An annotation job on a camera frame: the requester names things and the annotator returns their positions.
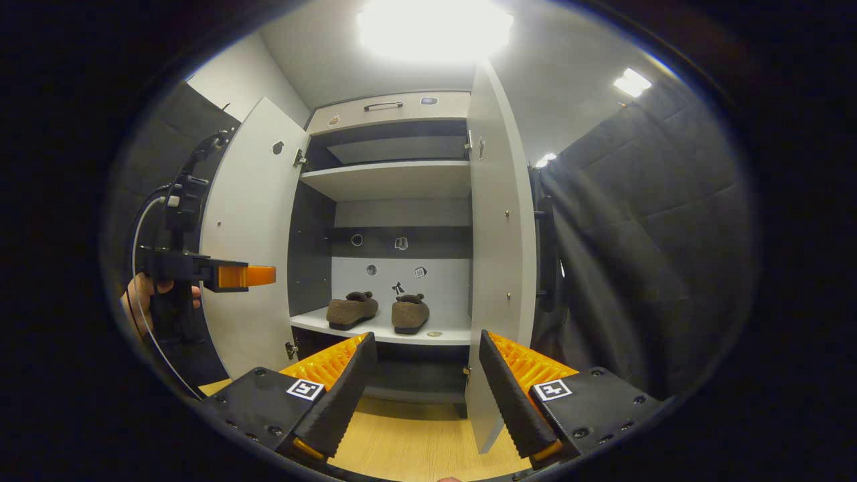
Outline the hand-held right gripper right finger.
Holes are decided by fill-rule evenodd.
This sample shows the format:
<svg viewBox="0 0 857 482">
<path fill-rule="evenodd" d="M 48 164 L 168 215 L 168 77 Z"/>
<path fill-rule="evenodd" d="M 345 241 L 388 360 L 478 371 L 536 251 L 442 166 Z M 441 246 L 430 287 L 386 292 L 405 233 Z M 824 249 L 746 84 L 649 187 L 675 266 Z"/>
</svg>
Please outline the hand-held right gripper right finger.
<svg viewBox="0 0 857 482">
<path fill-rule="evenodd" d="M 533 469 L 605 451 L 667 406 L 605 368 L 576 370 L 486 330 L 479 361 L 506 430 Z"/>
</svg>

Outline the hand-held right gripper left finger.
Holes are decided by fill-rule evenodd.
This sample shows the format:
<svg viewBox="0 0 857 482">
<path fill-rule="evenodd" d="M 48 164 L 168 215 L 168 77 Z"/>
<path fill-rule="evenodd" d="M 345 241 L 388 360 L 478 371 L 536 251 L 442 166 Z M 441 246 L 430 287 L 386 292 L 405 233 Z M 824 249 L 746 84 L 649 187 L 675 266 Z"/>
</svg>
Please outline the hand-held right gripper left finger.
<svg viewBox="0 0 857 482">
<path fill-rule="evenodd" d="M 256 367 L 202 400 L 211 419 L 300 463 L 334 457 L 378 360 L 372 332 L 282 370 Z"/>
</svg>

